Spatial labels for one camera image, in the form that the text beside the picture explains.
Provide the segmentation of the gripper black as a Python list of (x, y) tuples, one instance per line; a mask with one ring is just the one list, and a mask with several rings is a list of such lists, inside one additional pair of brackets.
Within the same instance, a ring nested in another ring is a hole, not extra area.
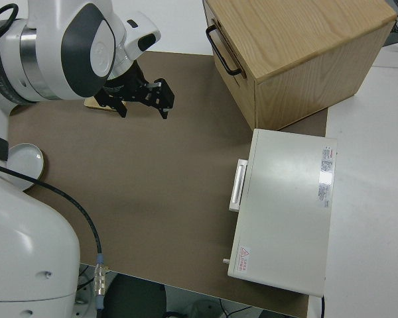
[(104, 87), (97, 92), (97, 103), (100, 107), (110, 107), (118, 112), (122, 118), (126, 118), (127, 108), (122, 101), (138, 101), (141, 103), (153, 103), (163, 119), (167, 119), (168, 113), (174, 106), (174, 93), (165, 79), (155, 80), (157, 84), (152, 89), (144, 77), (144, 73), (137, 62), (122, 75), (108, 79)]

